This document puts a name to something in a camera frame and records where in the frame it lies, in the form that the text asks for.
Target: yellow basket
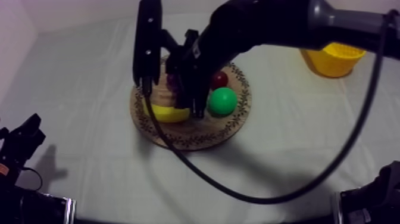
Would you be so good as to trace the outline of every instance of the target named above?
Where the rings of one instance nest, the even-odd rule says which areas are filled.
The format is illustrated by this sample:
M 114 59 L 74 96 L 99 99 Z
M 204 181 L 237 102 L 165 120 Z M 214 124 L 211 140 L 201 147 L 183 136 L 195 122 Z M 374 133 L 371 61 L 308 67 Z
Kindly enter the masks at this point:
M 365 55 L 362 49 L 340 43 L 331 43 L 321 51 L 306 50 L 317 72 L 327 77 L 350 74 L 354 65 Z

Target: white tablecloth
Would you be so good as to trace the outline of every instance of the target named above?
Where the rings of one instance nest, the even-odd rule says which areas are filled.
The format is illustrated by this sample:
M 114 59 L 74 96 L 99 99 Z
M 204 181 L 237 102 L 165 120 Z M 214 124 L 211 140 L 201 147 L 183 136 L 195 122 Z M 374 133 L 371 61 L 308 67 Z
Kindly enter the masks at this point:
M 210 15 L 164 17 L 180 42 Z M 1 126 L 33 113 L 47 135 L 28 161 L 43 192 L 75 198 L 79 217 L 120 223 L 277 223 L 330 212 L 329 195 L 373 180 L 400 158 L 400 64 L 385 60 L 361 139 L 329 179 L 298 200 L 256 206 L 232 199 L 135 129 L 129 113 L 135 18 L 40 35 L 0 105 Z M 221 183 L 259 197 L 282 195 L 319 174 L 358 115 L 371 72 L 368 54 L 344 79 L 325 79 L 298 49 L 259 46 L 234 62 L 251 84 L 244 127 L 214 150 L 189 154 Z M 23 175 L 20 185 L 36 185 Z

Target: wooden tray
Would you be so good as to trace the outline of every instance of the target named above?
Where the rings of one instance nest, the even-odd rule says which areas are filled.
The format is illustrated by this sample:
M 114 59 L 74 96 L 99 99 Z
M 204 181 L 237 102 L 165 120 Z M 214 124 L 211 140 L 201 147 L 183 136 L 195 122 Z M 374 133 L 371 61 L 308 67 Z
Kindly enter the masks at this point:
M 172 95 L 166 86 L 165 60 L 161 59 L 161 75 L 158 86 L 153 86 L 151 101 L 157 105 L 169 106 L 170 102 L 157 97 L 157 93 L 163 92 Z M 224 71 L 229 78 L 228 87 L 237 94 L 238 104 L 235 111 L 222 118 L 213 117 L 206 110 L 202 120 L 189 119 L 181 123 L 160 123 L 162 130 L 167 137 L 173 141 L 179 150 L 195 151 L 203 150 L 218 145 L 233 136 L 245 123 L 251 107 L 251 91 L 245 75 L 233 63 L 225 66 Z M 163 140 L 160 139 L 148 116 L 143 111 L 143 95 L 140 88 L 133 87 L 130 96 L 130 114 L 133 123 L 148 139 L 155 144 L 166 148 Z

